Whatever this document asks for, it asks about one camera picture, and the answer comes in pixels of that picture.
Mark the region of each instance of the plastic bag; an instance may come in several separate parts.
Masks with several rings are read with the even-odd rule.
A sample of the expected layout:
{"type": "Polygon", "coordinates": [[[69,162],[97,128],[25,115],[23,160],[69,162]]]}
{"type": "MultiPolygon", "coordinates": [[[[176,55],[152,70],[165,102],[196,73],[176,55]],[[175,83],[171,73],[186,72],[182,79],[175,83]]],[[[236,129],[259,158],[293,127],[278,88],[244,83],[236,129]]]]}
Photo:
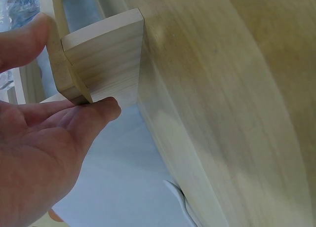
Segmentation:
{"type": "MultiPolygon", "coordinates": [[[[40,12],[39,0],[0,0],[0,32],[19,28],[40,12]]],[[[14,86],[12,71],[0,74],[0,90],[14,86]]]]}

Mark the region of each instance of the wooden drawer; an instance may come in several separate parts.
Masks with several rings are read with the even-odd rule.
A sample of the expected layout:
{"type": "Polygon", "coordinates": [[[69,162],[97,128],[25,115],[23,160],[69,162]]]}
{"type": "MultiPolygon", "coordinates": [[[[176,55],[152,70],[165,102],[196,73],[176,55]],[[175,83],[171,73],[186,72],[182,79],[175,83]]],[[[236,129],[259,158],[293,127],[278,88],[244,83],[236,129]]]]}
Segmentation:
{"type": "MultiPolygon", "coordinates": [[[[51,17],[47,51],[57,90],[74,104],[114,96],[137,101],[143,17],[138,9],[69,32],[62,0],[40,0],[51,17]]],[[[56,95],[52,99],[63,98],[56,95]]]]}

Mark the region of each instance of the wooden furniture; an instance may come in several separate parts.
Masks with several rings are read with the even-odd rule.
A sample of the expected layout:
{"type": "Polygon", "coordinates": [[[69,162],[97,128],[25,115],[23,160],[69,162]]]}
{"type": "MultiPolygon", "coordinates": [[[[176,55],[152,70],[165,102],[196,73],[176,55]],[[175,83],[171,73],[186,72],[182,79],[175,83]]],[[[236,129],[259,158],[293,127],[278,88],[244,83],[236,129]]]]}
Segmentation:
{"type": "Polygon", "coordinates": [[[143,17],[133,9],[69,33],[62,0],[40,0],[51,17],[47,51],[57,90],[74,104],[115,96],[136,103],[143,17]]]}
{"type": "Polygon", "coordinates": [[[26,66],[12,69],[14,86],[1,91],[0,99],[11,104],[34,104],[45,99],[41,72],[34,60],[26,66]]]}
{"type": "Polygon", "coordinates": [[[98,1],[144,16],[139,108],[203,226],[315,226],[316,0],[98,1]]]}

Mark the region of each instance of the skin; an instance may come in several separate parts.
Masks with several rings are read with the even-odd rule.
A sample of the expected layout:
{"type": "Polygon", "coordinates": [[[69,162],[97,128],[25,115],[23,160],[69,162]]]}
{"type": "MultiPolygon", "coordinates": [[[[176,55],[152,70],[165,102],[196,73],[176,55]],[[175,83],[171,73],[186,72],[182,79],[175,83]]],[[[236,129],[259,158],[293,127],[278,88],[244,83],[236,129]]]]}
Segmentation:
{"type": "MultiPolygon", "coordinates": [[[[46,45],[48,17],[0,33],[0,72],[34,60],[46,45]]],[[[0,227],[28,226],[77,181],[99,132],[121,113],[114,98],[11,105],[0,101],[0,227]]]]}

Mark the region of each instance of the white floor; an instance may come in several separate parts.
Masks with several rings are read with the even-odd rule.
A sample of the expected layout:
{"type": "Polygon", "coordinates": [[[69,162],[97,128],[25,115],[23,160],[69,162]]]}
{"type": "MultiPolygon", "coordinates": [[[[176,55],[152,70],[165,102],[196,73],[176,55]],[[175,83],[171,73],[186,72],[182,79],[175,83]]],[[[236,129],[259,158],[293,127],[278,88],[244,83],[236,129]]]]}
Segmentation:
{"type": "MultiPolygon", "coordinates": [[[[98,21],[93,0],[65,0],[71,31],[98,21]]],[[[45,92],[56,92],[40,58],[45,92]]],[[[171,180],[137,106],[124,109],[94,141],[74,189],[54,210],[71,227],[188,227],[163,180],[171,180]]]]}

